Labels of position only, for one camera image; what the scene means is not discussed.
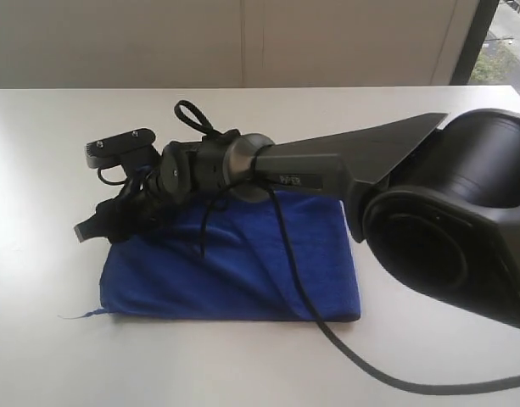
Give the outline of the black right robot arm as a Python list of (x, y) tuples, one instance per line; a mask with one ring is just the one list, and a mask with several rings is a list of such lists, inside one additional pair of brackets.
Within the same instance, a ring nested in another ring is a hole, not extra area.
[(520, 329), (520, 114), (419, 114), (277, 143), (218, 131), (191, 103), (176, 116), (197, 142), (154, 148), (148, 129), (86, 146), (95, 170), (121, 167), (119, 194), (75, 227), (122, 242), (201, 194), (258, 203), (276, 191), (336, 198), (352, 238), (409, 288)]

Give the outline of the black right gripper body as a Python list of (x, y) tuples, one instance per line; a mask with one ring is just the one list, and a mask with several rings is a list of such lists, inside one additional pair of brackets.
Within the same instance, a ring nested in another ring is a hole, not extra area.
[(174, 198), (159, 186), (159, 172), (139, 169), (115, 198), (96, 207), (96, 237), (122, 243), (159, 226), (163, 211), (174, 206)]

